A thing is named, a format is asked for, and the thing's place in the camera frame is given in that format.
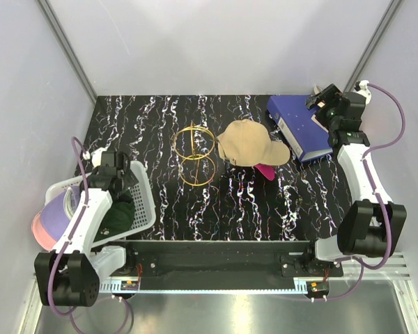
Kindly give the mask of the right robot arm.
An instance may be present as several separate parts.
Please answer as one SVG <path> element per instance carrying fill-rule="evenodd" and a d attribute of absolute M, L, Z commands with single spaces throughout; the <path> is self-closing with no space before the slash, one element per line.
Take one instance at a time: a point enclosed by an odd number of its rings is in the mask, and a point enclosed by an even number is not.
<path fill-rule="evenodd" d="M 370 144 L 361 129 L 373 88 L 395 103 L 402 119 L 397 137 L 377 146 Z M 311 119 L 328 134 L 328 144 L 346 176 L 353 203 L 337 234 L 317 240 L 313 252 L 302 258 L 302 267 L 311 276 L 326 270 L 328 262 L 340 264 L 348 260 L 366 269 L 381 269 L 395 251 L 407 211 L 385 191 L 371 154 L 401 140 L 406 125 L 404 110 L 390 92 L 367 80 L 358 81 L 348 92 L 331 84 L 308 97 L 306 108 L 313 111 Z"/>

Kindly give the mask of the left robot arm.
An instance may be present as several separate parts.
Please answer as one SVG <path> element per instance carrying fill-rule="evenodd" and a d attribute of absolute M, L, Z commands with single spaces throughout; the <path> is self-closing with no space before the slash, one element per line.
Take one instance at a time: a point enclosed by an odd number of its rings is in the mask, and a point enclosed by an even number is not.
<path fill-rule="evenodd" d="M 127 190 L 137 182 L 130 158 L 118 151 L 104 151 L 100 165 L 83 176 L 78 208 L 64 234 L 34 261 L 40 300 L 54 313 L 68 315 L 76 307 L 92 306 L 103 280 L 115 271 L 127 276 L 136 269 L 137 259 L 121 246 L 105 246 L 95 256 L 91 249 L 114 201 L 127 200 Z"/>

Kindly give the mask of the beige baseball cap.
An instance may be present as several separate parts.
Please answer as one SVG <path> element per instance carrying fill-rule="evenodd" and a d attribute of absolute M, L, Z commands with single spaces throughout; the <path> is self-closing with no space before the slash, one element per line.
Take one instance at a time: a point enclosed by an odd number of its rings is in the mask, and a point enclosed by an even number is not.
<path fill-rule="evenodd" d="M 285 143 L 273 141 L 264 125 L 248 119 L 231 122 L 217 144 L 219 156 L 234 166 L 281 166 L 291 157 Z"/>

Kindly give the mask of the magenta mesh cap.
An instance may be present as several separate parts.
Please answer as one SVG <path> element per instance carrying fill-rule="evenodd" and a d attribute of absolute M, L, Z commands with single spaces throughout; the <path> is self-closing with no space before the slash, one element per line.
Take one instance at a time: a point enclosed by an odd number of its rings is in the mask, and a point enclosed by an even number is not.
<path fill-rule="evenodd" d="M 273 166 L 265 164 L 256 164 L 254 168 L 267 180 L 273 181 L 275 179 L 275 170 Z"/>

